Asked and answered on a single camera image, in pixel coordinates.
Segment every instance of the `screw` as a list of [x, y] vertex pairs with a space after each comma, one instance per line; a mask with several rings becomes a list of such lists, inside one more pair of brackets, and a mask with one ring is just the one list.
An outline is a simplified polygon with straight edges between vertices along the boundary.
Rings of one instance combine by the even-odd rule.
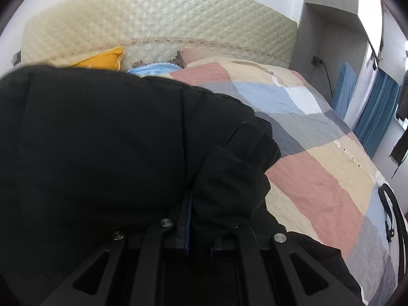
[[273, 239], [278, 243], [286, 242], [286, 236], [283, 233], [277, 233], [275, 236], [273, 236]]
[[168, 228], [173, 225], [173, 220], [172, 219], [163, 219], [160, 221], [160, 224], [163, 228]]
[[123, 237], [125, 237], [125, 233], [123, 231], [115, 231], [112, 234], [112, 238], [114, 240], [121, 240]]

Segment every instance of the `power cord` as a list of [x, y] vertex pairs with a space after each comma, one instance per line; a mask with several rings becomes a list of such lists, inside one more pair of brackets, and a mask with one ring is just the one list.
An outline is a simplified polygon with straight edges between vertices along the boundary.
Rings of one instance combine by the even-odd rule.
[[333, 90], [332, 90], [332, 87], [331, 87], [331, 82], [330, 82], [330, 78], [329, 78], [329, 73], [327, 72], [326, 64], [322, 61], [322, 59], [318, 58], [317, 56], [313, 56], [312, 64], [314, 66], [317, 66], [318, 64], [323, 64], [324, 65], [324, 68], [326, 69], [327, 80], [329, 81], [330, 93], [331, 93], [332, 98], [333, 98]]

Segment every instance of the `patchwork blanket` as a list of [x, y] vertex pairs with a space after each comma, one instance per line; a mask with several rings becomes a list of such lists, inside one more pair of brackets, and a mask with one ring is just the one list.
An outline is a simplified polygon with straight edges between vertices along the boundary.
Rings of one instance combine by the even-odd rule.
[[231, 95], [272, 124], [282, 158], [266, 172], [268, 210], [289, 231], [341, 249], [365, 303], [384, 305], [399, 259], [377, 192], [385, 180], [325, 99], [295, 71], [228, 57], [163, 76]]

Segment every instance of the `cream headboard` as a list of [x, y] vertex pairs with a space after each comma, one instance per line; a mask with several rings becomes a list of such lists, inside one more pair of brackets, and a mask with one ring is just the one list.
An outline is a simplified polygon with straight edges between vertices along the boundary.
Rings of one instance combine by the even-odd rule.
[[22, 62], [77, 61], [124, 46], [122, 68], [205, 46], [288, 67], [296, 22], [253, 0], [65, 0], [27, 22]]

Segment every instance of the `bed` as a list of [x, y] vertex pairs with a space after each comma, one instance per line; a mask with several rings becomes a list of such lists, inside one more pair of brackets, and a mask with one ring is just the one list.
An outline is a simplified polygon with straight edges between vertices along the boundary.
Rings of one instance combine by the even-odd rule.
[[294, 21], [253, 0], [66, 0], [26, 24], [22, 63], [65, 66], [122, 46], [126, 71], [179, 51], [186, 67], [162, 77], [231, 95], [270, 121], [282, 158], [266, 172], [268, 210], [289, 231], [341, 249], [363, 301], [382, 306], [399, 264], [378, 197], [386, 181], [325, 99], [288, 69], [296, 34]]

